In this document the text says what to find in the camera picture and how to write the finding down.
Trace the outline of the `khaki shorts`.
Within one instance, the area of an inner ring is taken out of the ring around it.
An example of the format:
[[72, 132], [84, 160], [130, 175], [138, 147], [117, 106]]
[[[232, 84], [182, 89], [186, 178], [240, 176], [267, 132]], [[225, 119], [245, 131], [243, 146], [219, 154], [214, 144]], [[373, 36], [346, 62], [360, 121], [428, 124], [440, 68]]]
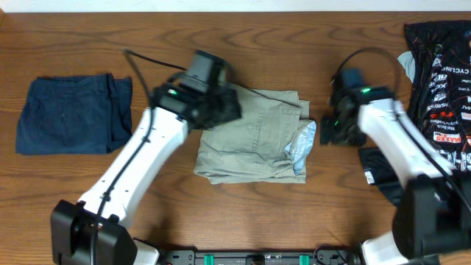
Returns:
[[305, 183], [317, 124], [297, 91], [231, 85], [241, 118], [202, 133], [194, 174], [220, 183]]

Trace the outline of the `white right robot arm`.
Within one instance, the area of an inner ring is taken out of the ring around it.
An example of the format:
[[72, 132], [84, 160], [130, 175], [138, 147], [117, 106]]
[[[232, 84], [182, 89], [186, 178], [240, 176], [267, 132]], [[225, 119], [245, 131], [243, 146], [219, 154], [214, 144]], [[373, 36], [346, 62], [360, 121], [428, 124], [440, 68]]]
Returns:
[[470, 176], [443, 158], [387, 87], [335, 88], [322, 144], [370, 137], [404, 189], [388, 233], [360, 246], [357, 264], [408, 264], [470, 248]]

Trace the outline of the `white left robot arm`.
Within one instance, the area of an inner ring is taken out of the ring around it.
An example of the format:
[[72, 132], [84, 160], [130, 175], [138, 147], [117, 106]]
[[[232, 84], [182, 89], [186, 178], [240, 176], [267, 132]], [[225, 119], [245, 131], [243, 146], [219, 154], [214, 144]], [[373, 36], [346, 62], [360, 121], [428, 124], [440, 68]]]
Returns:
[[169, 82], [154, 89], [138, 129], [102, 177], [78, 200], [58, 202], [51, 214], [55, 264], [156, 264], [156, 247], [128, 229], [148, 187], [191, 129], [241, 118], [229, 84], [197, 91]]

